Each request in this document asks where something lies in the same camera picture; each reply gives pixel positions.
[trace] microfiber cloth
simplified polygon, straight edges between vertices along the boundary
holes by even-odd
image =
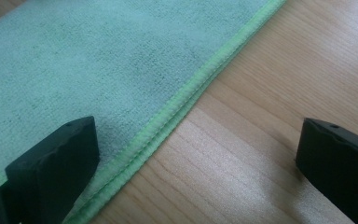
[[[66,223],[131,178],[283,0],[29,0],[0,19],[5,167],[92,115],[101,161]]]

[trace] light wood surface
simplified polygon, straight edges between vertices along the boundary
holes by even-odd
[[[358,0],[288,0],[91,223],[351,223],[295,166],[305,117],[358,133]]]

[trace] wooden table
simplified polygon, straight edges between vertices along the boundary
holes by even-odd
[[[288,0],[92,223],[351,223],[295,166],[305,117],[358,133],[358,0]]]

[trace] green microfiber towel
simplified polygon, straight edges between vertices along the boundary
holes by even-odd
[[[87,222],[142,166],[283,0],[29,0],[0,19],[4,168],[61,124],[96,119]]]

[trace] wood grain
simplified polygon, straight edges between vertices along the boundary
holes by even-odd
[[[288,0],[91,223],[351,223],[295,167],[305,117],[358,133],[358,0]]]

